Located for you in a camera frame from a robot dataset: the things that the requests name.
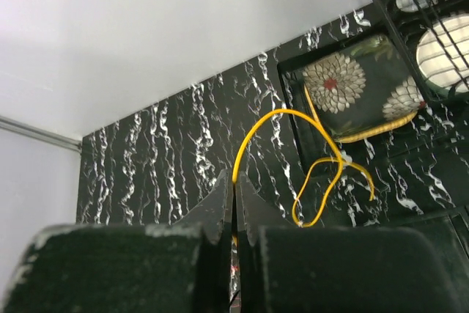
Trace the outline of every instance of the black wire rack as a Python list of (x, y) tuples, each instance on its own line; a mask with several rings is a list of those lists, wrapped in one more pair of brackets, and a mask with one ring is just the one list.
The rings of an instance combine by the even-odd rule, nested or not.
[(372, 0), (425, 101), (469, 100), (469, 0)]

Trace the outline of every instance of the black cable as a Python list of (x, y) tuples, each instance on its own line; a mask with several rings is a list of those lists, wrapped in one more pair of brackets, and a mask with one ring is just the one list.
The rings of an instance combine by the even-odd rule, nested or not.
[(239, 290), (234, 293), (233, 298), (232, 298), (232, 300), (229, 302), (228, 307), (231, 307), (231, 306), (232, 306), (233, 302), (235, 302), (235, 299), (236, 299), (236, 297), (237, 297), (237, 295), (238, 295), (239, 293), (240, 293)]

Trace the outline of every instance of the floral plate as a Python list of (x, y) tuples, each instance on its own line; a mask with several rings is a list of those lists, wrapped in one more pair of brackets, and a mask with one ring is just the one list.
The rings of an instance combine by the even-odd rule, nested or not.
[(337, 141), (398, 128), (425, 106), (397, 50), (382, 34), (306, 66), (302, 75), (310, 109)]

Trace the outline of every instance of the dish rack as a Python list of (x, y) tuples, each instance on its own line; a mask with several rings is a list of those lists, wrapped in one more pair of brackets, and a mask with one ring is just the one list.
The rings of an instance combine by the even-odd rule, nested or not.
[[(418, 88), (429, 105), (447, 104), (469, 99), (469, 24), (468, 36), (464, 28), (449, 27), (447, 18), (469, 14), (469, 0), (372, 0), (381, 13), (399, 54), (402, 56)], [(437, 43), (438, 52), (431, 57), (433, 65), (441, 59), (450, 68), (442, 74), (451, 74), (451, 80), (440, 90), (435, 89), (434, 73), (423, 74), (416, 58), (421, 38), (431, 32), (432, 40)]]

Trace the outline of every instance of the floral pattern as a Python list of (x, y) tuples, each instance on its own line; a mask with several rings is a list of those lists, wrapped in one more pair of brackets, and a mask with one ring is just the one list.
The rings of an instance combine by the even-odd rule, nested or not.
[(384, 117), (395, 120), (417, 111), (425, 106), (424, 98), (416, 86), (412, 76), (409, 76), (401, 86), (398, 86), (388, 101), (383, 105)]
[(337, 114), (350, 107), (363, 93), (365, 72), (354, 59), (335, 53), (303, 71), (314, 105)]

